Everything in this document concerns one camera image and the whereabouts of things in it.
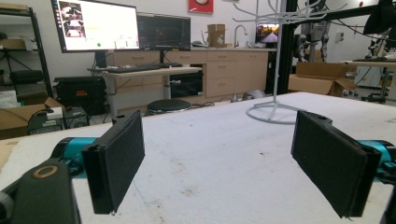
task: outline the keyboard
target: keyboard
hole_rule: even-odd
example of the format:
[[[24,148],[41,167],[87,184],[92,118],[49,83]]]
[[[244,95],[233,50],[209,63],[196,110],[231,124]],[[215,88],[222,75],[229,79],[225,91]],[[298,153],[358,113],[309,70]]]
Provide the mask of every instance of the keyboard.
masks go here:
[[[137,66],[129,68],[108,68],[108,73],[133,73],[161,69],[159,66]]]
[[[181,63],[144,63],[138,64],[137,67],[140,66],[159,66],[161,68],[170,68],[170,67],[181,67]]]

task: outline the wire stand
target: wire stand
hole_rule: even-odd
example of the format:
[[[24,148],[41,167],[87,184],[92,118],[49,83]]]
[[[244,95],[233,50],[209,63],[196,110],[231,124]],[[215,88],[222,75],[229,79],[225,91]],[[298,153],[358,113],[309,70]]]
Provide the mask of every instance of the wire stand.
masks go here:
[[[244,21],[255,21],[257,24],[260,22],[266,22],[266,23],[272,23],[272,24],[279,24],[279,32],[278,32],[278,36],[282,36],[282,25],[283,24],[292,24],[292,23],[299,23],[302,21],[309,21],[309,20],[321,20],[324,17],[326,17],[326,13],[329,12],[334,12],[337,10],[342,9],[343,7],[345,7],[347,4],[343,5],[342,7],[336,9],[336,10],[328,10],[326,12],[310,12],[309,8],[316,6],[317,4],[320,3],[320,0],[318,0],[317,2],[315,2],[314,4],[309,4],[309,1],[306,0],[306,7],[297,10],[295,12],[286,12],[285,8],[286,8],[286,0],[281,0],[280,3],[280,12],[278,12],[278,0],[276,0],[276,6],[274,7],[271,3],[271,0],[268,0],[268,5],[269,7],[273,10],[274,13],[268,14],[268,15],[264,15],[264,16],[259,16],[258,15],[258,11],[259,11],[259,0],[257,0],[257,6],[256,6],[256,13],[250,13],[248,11],[245,11],[241,8],[239,8],[236,4],[233,4],[233,6],[238,9],[239,11],[245,12],[248,15],[251,15],[254,17],[254,20],[244,20]],[[276,51],[280,52],[280,45],[281,44],[281,39],[278,39],[277,42],[277,46],[276,46]],[[280,59],[280,55],[279,53],[276,55],[276,75],[275,75],[275,83],[274,83],[274,94],[273,94],[273,101],[272,102],[267,102],[267,103],[262,103],[262,104],[257,104],[254,105],[253,107],[249,108],[247,110],[247,115],[250,116],[253,119],[257,119],[260,121],[264,121],[264,122],[269,122],[269,123],[276,123],[276,124],[294,124],[295,121],[283,121],[283,120],[276,120],[273,119],[274,114],[276,112],[276,110],[278,108],[282,108],[282,109],[287,109],[287,110],[292,110],[292,111],[298,111],[298,110],[302,110],[300,108],[291,106],[291,105],[282,105],[277,99],[276,99],[276,93],[277,93],[277,82],[278,82],[278,78],[279,78],[279,59]],[[252,115],[250,112],[251,110],[254,109],[258,109],[261,107],[272,107],[272,111],[270,113],[270,115],[268,116],[268,118],[259,118],[257,116]]]

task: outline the black stool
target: black stool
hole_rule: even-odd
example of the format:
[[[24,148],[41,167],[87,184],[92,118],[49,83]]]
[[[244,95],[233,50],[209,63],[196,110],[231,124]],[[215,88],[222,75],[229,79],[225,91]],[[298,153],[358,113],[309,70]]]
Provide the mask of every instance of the black stool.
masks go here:
[[[159,115],[187,110],[191,104],[178,99],[158,100],[148,104],[147,115]]]

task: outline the monitor screen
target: monitor screen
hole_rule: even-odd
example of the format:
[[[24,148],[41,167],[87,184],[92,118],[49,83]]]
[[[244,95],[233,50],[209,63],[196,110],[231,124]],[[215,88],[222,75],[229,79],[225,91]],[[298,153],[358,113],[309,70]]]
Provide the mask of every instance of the monitor screen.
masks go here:
[[[136,7],[50,0],[62,52],[139,49]]]
[[[275,43],[277,42],[278,32],[279,32],[279,25],[258,24],[256,25],[255,43]]]
[[[191,49],[191,18],[189,17],[138,13],[137,26],[141,49]]]

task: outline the wall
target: wall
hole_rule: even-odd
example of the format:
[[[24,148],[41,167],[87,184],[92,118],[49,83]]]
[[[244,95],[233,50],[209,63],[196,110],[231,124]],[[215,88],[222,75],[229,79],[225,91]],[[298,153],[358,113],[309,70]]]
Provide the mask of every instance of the wall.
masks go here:
[[[0,2],[25,4],[29,7],[32,7],[35,11],[39,22],[39,29],[41,32],[44,51],[47,57],[47,64],[51,80],[53,80],[55,77],[89,76],[91,74],[87,71],[87,68],[92,66],[94,58],[93,53],[61,53],[57,33],[55,30],[55,23],[50,8],[50,0],[0,0]],[[233,30],[238,24],[244,24],[248,32],[248,35],[244,36],[242,30],[238,30],[237,38],[241,46],[245,46],[247,41],[253,42],[255,38],[254,22],[233,21],[233,18],[238,20],[253,20],[254,18],[235,9],[232,0],[215,0],[215,12],[213,14],[188,12],[188,0],[107,0],[107,2],[136,6],[137,10],[140,12],[191,17],[191,40],[201,40],[201,31],[206,31],[206,26],[209,23],[226,24],[226,42],[228,43],[233,43]],[[354,2],[355,3],[349,5],[348,7],[354,7],[354,5],[358,4],[358,1]],[[240,0],[237,1],[236,4],[245,11],[252,13],[256,12],[257,2],[254,0]],[[344,3],[341,0],[328,1],[328,5],[331,8],[336,8],[343,4]],[[303,5],[304,1],[301,1],[299,6],[302,7]],[[265,0],[260,1],[259,9],[260,15],[272,12],[267,5],[267,1]],[[358,20],[350,21],[350,24],[364,25],[363,22]],[[333,43],[333,39],[337,31],[345,32],[345,41],[335,44]],[[367,52],[367,48],[365,46],[368,47],[369,39],[366,37],[365,39],[361,39],[359,35],[353,35],[353,32],[348,31],[344,27],[332,25],[330,37],[331,39],[329,41],[328,50],[329,62],[354,59],[364,56]],[[31,55],[28,56],[28,61],[29,65],[31,63],[34,66],[38,65],[38,63],[35,62],[34,57]],[[0,66],[1,68],[6,68],[4,62],[1,62]]]

